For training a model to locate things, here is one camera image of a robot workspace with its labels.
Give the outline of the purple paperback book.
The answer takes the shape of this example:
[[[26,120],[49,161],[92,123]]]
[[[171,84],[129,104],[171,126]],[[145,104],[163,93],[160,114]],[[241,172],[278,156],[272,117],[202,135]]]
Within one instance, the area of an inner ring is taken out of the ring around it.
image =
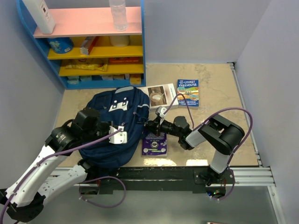
[[[166,158],[167,152],[167,134],[161,132],[156,136],[154,133],[147,132],[142,139],[142,156]]]

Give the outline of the navy blue student backpack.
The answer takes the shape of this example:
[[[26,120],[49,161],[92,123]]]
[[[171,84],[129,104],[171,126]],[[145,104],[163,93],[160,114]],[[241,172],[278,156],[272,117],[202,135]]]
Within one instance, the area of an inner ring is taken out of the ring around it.
[[[127,86],[94,95],[87,107],[99,111],[102,121],[111,121],[114,126],[122,127],[121,134],[127,133],[127,142],[111,144],[103,141],[80,149],[82,158],[100,168],[119,168],[127,164],[136,151],[149,118],[149,96],[136,87]]]

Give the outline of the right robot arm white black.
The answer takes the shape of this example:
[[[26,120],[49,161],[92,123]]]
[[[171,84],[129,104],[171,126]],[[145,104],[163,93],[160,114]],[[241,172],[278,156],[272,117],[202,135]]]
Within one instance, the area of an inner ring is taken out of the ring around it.
[[[179,145],[185,150],[192,150],[205,141],[209,142],[215,148],[214,157],[207,170],[199,174],[199,178],[207,186],[224,179],[229,158],[245,135],[240,126],[219,114],[194,130],[184,116],[175,117],[172,123],[157,116],[148,121],[145,128],[155,135],[163,132],[178,137]]]

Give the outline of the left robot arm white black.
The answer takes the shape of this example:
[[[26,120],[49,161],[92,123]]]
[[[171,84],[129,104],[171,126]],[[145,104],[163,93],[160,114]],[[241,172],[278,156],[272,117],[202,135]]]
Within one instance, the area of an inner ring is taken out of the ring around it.
[[[11,187],[1,189],[0,203],[4,208],[0,216],[7,213],[15,222],[27,223],[41,213],[47,202],[70,186],[94,182],[96,167],[89,160],[80,160],[65,175],[51,181],[47,178],[72,152],[108,139],[111,126],[111,121],[101,121],[97,110],[85,108],[74,119],[55,128],[24,174]]]

